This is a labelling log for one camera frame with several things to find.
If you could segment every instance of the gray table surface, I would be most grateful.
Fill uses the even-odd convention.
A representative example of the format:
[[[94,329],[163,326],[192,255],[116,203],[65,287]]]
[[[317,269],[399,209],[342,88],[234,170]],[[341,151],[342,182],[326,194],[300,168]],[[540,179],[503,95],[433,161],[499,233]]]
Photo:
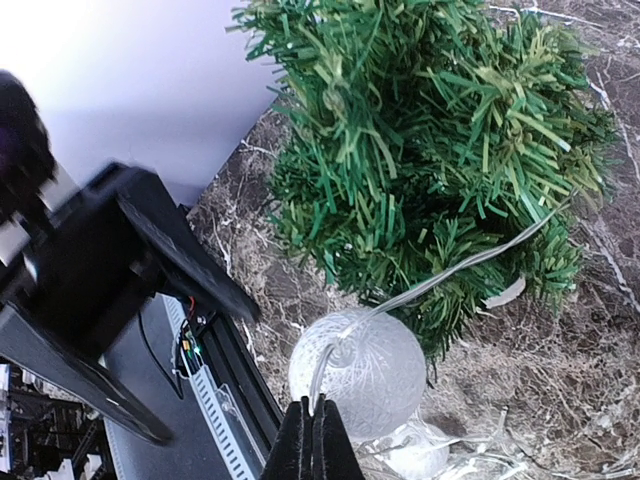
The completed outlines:
[[[173,339],[161,297],[145,308],[143,320],[154,353],[170,372]],[[172,445],[157,447],[114,426],[110,445],[124,473],[119,480],[230,479],[191,387],[183,382],[185,398],[178,399],[145,348],[137,320],[131,322],[105,357],[109,370],[175,435]]]

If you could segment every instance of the cluttered floor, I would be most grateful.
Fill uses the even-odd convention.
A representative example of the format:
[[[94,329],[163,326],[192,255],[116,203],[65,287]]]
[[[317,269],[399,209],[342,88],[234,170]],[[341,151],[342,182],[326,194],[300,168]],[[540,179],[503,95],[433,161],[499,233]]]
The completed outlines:
[[[512,4],[494,2],[492,15],[513,15]],[[541,477],[626,471],[631,478],[626,469],[640,455],[640,1],[520,6],[566,23],[599,50],[588,61],[593,101],[615,112],[620,131],[610,152],[618,163],[611,199],[597,212],[580,211],[572,241],[584,248],[585,265],[562,311],[525,295],[479,315],[438,362],[422,414],[449,435],[486,435],[507,407],[507,431]],[[263,323],[243,331],[283,408],[288,358],[302,331],[356,303],[326,287],[311,265],[284,259],[274,240],[266,179],[287,137],[286,118],[265,113],[190,216],[201,241],[262,307]]]

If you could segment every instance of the black cable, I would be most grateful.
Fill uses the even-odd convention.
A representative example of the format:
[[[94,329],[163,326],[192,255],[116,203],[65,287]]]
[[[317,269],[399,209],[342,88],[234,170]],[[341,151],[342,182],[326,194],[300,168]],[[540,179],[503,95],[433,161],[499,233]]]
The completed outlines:
[[[178,398],[180,400],[184,400],[184,392],[182,391],[182,381],[180,380],[180,376],[176,373],[176,381],[174,382],[173,380],[171,380],[171,377],[169,376],[167,371],[162,367],[162,365],[158,361],[158,358],[153,353],[153,349],[149,344],[149,340],[147,339],[147,334],[144,332],[144,323],[142,321],[142,314],[140,312],[138,312],[138,326],[140,327],[140,335],[142,336],[144,345],[145,347],[147,347],[147,351],[149,352],[149,355],[151,355],[151,358],[153,359],[153,363],[156,364],[156,367],[158,367],[158,370],[160,370],[160,373],[162,373],[162,376],[167,380],[167,382],[169,382],[169,385],[171,385],[171,389],[176,393]]]

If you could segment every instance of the white thread ball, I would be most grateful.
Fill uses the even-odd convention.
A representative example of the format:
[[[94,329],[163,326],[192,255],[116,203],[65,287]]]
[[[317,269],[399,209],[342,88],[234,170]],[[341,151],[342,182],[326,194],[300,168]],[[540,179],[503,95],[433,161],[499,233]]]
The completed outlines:
[[[310,396],[313,372],[326,346],[368,311],[331,313],[303,333],[289,364],[294,401]],[[384,313],[367,320],[342,345],[327,364],[321,393],[336,402],[352,441],[389,435],[416,410],[426,387],[426,363],[416,337]]]

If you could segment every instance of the artificial christmas tree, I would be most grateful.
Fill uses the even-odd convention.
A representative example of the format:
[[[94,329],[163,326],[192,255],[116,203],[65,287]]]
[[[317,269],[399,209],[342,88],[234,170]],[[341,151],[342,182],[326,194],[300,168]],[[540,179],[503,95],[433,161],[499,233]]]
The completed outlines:
[[[377,305],[507,241],[573,191],[604,188],[608,113],[587,108],[584,50],[478,0],[254,0],[249,58],[280,64],[294,135],[271,180],[278,232],[330,282]],[[571,215],[394,312],[429,356],[521,276],[557,300],[580,251]]]

